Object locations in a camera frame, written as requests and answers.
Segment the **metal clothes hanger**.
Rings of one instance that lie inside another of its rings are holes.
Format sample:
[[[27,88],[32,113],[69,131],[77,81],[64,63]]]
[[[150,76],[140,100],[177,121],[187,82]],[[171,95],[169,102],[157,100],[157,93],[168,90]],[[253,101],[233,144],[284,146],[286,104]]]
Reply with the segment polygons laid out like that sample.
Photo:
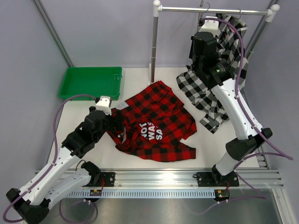
[[[199,4],[199,8],[204,9],[205,11],[200,12],[198,16],[198,25],[200,24],[200,20],[203,18],[204,13],[210,8],[210,3],[202,0]]]

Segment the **red black plaid shirt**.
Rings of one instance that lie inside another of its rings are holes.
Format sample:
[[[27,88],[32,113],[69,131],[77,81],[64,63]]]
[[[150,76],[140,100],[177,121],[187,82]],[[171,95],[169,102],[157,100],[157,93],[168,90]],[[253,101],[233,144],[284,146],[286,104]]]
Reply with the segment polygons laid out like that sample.
[[[122,114],[123,130],[108,132],[115,147],[145,160],[174,162],[196,158],[181,142],[197,131],[196,121],[172,89],[157,81],[112,109]]]

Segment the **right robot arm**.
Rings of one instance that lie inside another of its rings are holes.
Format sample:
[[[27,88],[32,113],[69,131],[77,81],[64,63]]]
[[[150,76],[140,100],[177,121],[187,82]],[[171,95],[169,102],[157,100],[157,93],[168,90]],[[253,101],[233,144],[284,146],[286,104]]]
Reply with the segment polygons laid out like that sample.
[[[234,68],[218,59],[216,48],[217,40],[212,33],[197,32],[192,38],[192,67],[224,107],[236,138],[225,145],[226,153],[211,171],[198,172],[194,177],[200,187],[237,187],[236,165],[269,139],[272,131],[254,120],[247,105],[239,105],[244,99],[233,74]]]

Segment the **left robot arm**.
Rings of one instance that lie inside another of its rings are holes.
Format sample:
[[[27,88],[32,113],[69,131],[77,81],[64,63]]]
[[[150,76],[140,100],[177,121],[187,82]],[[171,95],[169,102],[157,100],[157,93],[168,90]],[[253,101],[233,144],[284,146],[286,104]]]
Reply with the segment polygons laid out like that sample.
[[[73,190],[103,184],[101,170],[87,161],[75,173],[60,180],[60,177],[91,151],[106,132],[123,130],[120,110],[111,114],[91,106],[89,114],[76,129],[69,133],[56,150],[54,159],[26,185],[20,189],[11,188],[6,197],[12,207],[28,224],[41,223],[49,211]]]

